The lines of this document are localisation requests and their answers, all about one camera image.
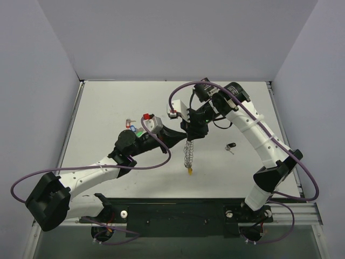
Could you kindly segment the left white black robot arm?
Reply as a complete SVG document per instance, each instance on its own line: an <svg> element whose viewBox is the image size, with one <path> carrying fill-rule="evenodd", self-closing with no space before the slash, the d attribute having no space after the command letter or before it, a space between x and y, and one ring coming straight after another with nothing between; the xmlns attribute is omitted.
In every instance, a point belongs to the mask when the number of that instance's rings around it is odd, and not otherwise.
<svg viewBox="0 0 345 259"><path fill-rule="evenodd" d="M129 173L137 162L134 156L160 148L167 153L187 134L163 127L157 134L144 133L138 137L131 130L122 131L114 149L88 169L79 169L62 175L44 174L25 201L35 221L43 231L58 227L65 219L90 216L99 222L110 218L111 209L99 199L85 205L73 206L72 200L82 192L105 181Z"/></svg>

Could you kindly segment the white disc wire keyring holder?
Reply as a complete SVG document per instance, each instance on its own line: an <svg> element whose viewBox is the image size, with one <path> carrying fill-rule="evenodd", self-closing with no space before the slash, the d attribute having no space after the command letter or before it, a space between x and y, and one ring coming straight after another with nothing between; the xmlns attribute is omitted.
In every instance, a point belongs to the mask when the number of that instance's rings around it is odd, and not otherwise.
<svg viewBox="0 0 345 259"><path fill-rule="evenodd" d="M194 158L194 142L187 140L184 145L184 166L187 169L192 169L192 162Z"/></svg>

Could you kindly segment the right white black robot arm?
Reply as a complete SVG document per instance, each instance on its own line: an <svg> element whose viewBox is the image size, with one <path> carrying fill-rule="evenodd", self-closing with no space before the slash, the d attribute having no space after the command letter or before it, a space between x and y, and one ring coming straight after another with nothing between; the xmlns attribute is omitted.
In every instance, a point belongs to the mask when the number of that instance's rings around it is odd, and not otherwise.
<svg viewBox="0 0 345 259"><path fill-rule="evenodd" d="M293 172L296 161L303 155L278 139L239 83L231 82L217 88L204 78L194 84L194 94L203 104L196 110L174 101L167 106L169 115L177 113L182 118L181 128L186 131L188 140L204 138L209 122L221 115L237 127L262 161L263 166L253 175L254 186L240 211L244 219L252 221L260 215L261 208Z"/></svg>

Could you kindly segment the black tag key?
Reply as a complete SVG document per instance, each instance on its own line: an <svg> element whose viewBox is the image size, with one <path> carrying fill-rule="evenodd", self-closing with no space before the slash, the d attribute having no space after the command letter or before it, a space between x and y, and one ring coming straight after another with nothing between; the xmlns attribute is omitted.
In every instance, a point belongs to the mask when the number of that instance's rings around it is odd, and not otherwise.
<svg viewBox="0 0 345 259"><path fill-rule="evenodd" d="M225 146L225 150L230 152L232 155L234 155L234 151L233 149L236 147L236 143L235 142L232 142L232 143L229 143Z"/></svg>

